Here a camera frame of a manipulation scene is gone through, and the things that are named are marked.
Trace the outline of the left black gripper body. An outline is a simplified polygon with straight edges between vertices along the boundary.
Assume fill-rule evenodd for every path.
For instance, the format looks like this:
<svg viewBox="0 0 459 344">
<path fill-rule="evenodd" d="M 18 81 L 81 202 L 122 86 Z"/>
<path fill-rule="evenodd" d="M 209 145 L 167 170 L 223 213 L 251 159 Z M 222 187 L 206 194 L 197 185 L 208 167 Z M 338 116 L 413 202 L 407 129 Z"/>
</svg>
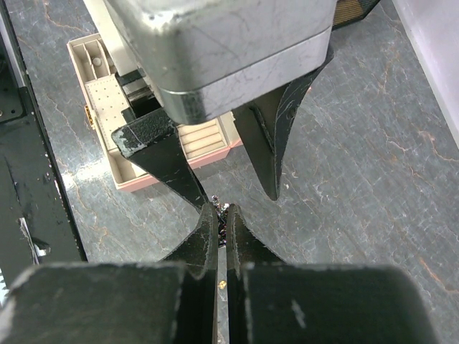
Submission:
<svg viewBox="0 0 459 344">
<path fill-rule="evenodd" d="M 167 115 L 196 125 L 323 64 L 335 1 L 107 1 Z"/>
</svg>

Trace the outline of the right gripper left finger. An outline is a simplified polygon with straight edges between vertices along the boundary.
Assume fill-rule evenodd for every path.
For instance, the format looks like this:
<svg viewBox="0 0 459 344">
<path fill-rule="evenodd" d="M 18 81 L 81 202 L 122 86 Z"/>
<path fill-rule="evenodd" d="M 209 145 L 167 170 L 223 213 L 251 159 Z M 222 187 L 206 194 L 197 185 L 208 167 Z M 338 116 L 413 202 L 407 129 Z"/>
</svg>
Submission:
<svg viewBox="0 0 459 344">
<path fill-rule="evenodd" d="M 203 205 L 194 230 L 167 256 L 164 262 L 183 262 L 196 280 L 215 272 L 218 265 L 218 217 L 214 205 Z"/>
</svg>

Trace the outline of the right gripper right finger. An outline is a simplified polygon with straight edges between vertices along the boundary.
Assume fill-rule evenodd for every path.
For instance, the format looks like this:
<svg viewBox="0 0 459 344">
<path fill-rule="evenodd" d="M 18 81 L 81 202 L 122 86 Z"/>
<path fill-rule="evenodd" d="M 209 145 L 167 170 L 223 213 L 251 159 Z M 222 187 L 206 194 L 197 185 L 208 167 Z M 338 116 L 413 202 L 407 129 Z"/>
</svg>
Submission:
<svg viewBox="0 0 459 344">
<path fill-rule="evenodd" d="M 284 261 L 266 247 L 247 227 L 242 209 L 231 204 L 227 214 L 227 275 L 240 278 L 244 264 L 283 264 Z"/>
</svg>

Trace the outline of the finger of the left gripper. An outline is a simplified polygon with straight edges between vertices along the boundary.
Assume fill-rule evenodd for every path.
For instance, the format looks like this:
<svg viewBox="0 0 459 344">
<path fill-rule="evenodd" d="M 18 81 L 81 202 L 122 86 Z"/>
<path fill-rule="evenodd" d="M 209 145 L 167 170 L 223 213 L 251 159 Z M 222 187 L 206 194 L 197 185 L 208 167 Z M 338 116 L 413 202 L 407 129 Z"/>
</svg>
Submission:
<svg viewBox="0 0 459 344">
<path fill-rule="evenodd" d="M 179 131 L 162 109 L 154 110 L 111 134 L 121 155 L 163 183 L 197 211 L 209 198 L 189 165 Z"/>
<path fill-rule="evenodd" d="M 333 59 L 328 47 L 322 65 L 233 110 L 234 124 L 261 186 L 275 201 L 280 195 L 283 158 L 298 108 L 313 81 Z"/>
</svg>

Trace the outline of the pink jewelry box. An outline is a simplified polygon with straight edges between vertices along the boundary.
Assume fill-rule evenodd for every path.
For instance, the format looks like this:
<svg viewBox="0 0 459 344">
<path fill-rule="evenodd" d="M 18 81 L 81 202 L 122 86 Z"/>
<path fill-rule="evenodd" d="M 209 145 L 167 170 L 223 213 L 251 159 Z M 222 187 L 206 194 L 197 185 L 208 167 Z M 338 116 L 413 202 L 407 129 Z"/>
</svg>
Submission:
<svg viewBox="0 0 459 344">
<path fill-rule="evenodd" d="M 101 35 L 71 40 L 67 48 L 86 101 L 87 118 L 98 135 L 115 187 L 134 192 L 157 183 L 153 176 L 126 160 L 111 138 L 114 130 L 126 124 L 122 111 L 128 108 L 128 98 L 115 78 L 116 68 Z M 95 57 L 101 59 L 100 67 L 93 64 Z M 232 148 L 242 145 L 231 112 L 201 125 L 180 125 L 178 131 L 193 169 L 222 160 Z"/>
</svg>

